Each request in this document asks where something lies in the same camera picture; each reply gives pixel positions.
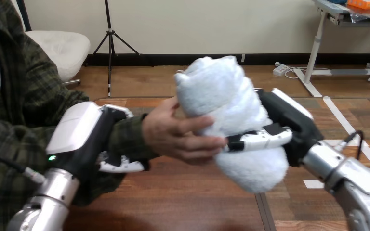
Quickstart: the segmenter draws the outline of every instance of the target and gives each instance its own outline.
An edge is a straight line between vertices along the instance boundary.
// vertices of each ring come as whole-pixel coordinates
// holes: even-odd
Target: plaid shirt
[[[82,92],[66,89],[57,68],[29,38],[10,0],[0,0],[0,156],[40,173],[49,168],[45,148],[67,108],[88,101]],[[141,135],[142,118],[114,125],[109,150],[118,158],[156,157]],[[97,173],[81,185],[75,205],[87,205],[115,190],[124,175]],[[36,185],[0,163],[0,231],[22,208]]]

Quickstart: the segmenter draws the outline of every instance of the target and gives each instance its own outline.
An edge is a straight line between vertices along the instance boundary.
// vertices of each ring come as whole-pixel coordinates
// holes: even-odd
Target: robotic hand
[[[147,161],[121,157],[121,164],[104,152],[115,122],[132,117],[123,107],[83,102],[63,115],[46,148],[53,164],[33,197],[9,222],[8,231],[60,231],[68,215],[68,207],[83,183],[97,171],[125,173],[148,170]],[[36,179],[32,171],[31,179]]]
[[[231,151],[284,147],[292,167],[304,166],[325,183],[343,209],[349,230],[370,231],[370,169],[323,141],[311,114],[278,89],[256,90],[274,124],[229,137]]]

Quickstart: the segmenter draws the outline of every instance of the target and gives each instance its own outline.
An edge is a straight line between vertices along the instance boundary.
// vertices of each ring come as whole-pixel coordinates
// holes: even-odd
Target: white chair
[[[22,0],[12,0],[19,16],[22,19],[22,23],[25,27],[25,20],[28,20],[26,16],[21,13],[20,9],[26,10]],[[80,83],[79,79],[72,79],[81,69],[81,65],[87,57],[90,49],[89,39],[78,33],[65,32],[65,31],[41,31],[31,30],[27,31],[26,34],[39,44],[48,57],[56,64],[57,71],[63,84],[68,85],[72,83]]]

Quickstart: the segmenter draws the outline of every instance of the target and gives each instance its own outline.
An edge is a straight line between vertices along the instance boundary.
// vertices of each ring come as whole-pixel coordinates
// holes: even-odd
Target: cable
[[[25,169],[26,167],[18,164],[17,162],[15,161],[12,161],[12,160],[8,160],[6,158],[3,158],[0,156],[0,162],[3,162],[4,164],[6,164],[7,166],[11,167],[11,168],[14,168],[16,169],[16,171],[18,171],[19,173],[24,173],[25,172]]]
[[[9,160],[9,159],[6,159],[0,156],[0,162],[6,164],[7,166],[11,168],[14,168],[17,172],[31,179],[35,183],[42,184],[46,180],[42,174],[34,171],[33,169],[29,167],[25,167],[13,160]]]
[[[356,159],[359,160],[359,158],[361,157],[362,143],[364,141],[364,132],[361,130],[357,130],[351,133],[351,135],[347,136],[347,138],[341,141],[340,144],[335,146],[334,149],[341,152],[344,148],[346,148],[348,143],[355,138],[356,135],[359,135],[359,145],[358,145],[357,156],[356,156]]]
[[[276,62],[275,63],[275,66],[279,66],[279,65],[282,65],[281,63],[279,62]],[[299,67],[293,67],[293,66],[287,66],[286,67],[289,69],[286,73],[284,73],[284,76],[287,77],[287,78],[291,78],[291,79],[296,79],[298,77],[290,77],[287,75],[288,72],[293,72],[294,70],[296,69],[299,69],[301,71],[307,71],[307,67],[306,66],[299,66]],[[314,70],[328,70],[330,71],[331,69],[328,69],[328,68],[323,68],[323,67],[314,67],[313,68]]]

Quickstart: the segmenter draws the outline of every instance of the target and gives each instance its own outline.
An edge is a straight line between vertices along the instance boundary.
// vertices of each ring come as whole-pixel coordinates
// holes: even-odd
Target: hardwood floor
[[[365,68],[364,66],[323,66],[329,68]],[[273,76],[274,66],[243,66],[257,88],[279,88],[291,97],[310,97],[298,79]],[[112,70],[111,96],[126,97],[171,97],[175,95],[173,75],[186,66],[120,67]],[[82,67],[75,78],[81,85],[72,89],[86,92],[92,100],[107,97],[108,67]],[[322,95],[333,98],[370,97],[370,82],[367,76],[358,77],[313,77],[312,83]]]
[[[101,99],[129,107],[134,114],[149,112],[164,98]],[[314,116],[325,139],[348,134],[323,99],[296,99]],[[370,146],[370,101],[332,99],[354,129],[365,131]],[[355,156],[357,148],[345,149]],[[360,161],[370,167],[362,155]],[[323,189],[309,189],[303,180],[316,178],[304,168],[291,167],[285,179],[266,193],[278,231],[344,231],[344,214]],[[70,230],[122,231],[261,231],[264,230],[254,195],[241,190],[214,166],[193,167],[159,157],[151,171],[127,175],[115,191],[86,208],[73,208],[65,226]]]

